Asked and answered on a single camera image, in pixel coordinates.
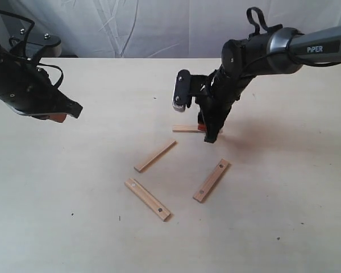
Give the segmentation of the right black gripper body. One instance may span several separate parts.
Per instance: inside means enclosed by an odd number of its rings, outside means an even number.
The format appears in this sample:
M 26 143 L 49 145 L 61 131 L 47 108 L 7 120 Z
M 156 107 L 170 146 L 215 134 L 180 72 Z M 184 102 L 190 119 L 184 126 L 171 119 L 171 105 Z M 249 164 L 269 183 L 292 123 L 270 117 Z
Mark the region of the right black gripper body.
M 232 105 L 240 100 L 254 78 L 254 75 L 227 73 L 223 68 L 209 75 L 192 75 L 192 96 L 199 106 L 198 125 L 205 132 L 205 142 L 217 140 Z

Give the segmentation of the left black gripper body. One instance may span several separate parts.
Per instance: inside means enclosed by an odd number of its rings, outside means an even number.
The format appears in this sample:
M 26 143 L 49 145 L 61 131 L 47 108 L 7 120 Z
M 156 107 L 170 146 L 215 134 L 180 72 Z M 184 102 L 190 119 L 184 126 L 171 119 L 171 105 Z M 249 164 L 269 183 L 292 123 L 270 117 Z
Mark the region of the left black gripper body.
M 42 66 L 21 57 L 0 55 L 0 100 L 23 116 L 65 113 L 78 118 L 83 107 L 59 90 L 63 76 L 52 84 Z

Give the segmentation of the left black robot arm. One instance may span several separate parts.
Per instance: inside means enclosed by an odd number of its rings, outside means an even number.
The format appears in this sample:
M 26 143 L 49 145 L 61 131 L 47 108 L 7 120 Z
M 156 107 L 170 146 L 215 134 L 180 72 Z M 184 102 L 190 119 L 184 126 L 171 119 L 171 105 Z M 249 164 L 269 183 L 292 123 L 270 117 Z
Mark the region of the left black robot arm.
M 83 107 L 59 90 L 63 75 L 52 83 L 39 55 L 23 57 L 0 45 L 0 101 L 26 117 L 62 123 L 78 118 Z

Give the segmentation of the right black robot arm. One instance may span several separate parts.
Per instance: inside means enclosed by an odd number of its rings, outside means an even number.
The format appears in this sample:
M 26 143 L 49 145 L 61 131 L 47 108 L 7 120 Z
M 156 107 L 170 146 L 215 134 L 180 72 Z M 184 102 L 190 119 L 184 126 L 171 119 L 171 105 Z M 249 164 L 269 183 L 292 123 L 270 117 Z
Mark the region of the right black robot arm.
M 225 42 L 220 67 L 206 76 L 196 98 L 198 122 L 208 143 L 216 141 L 232 105 L 255 77 L 294 74 L 304 65 L 341 64 L 341 26 L 304 34 L 281 24 L 267 26 L 258 7 L 248 8 L 246 16 L 253 33 Z

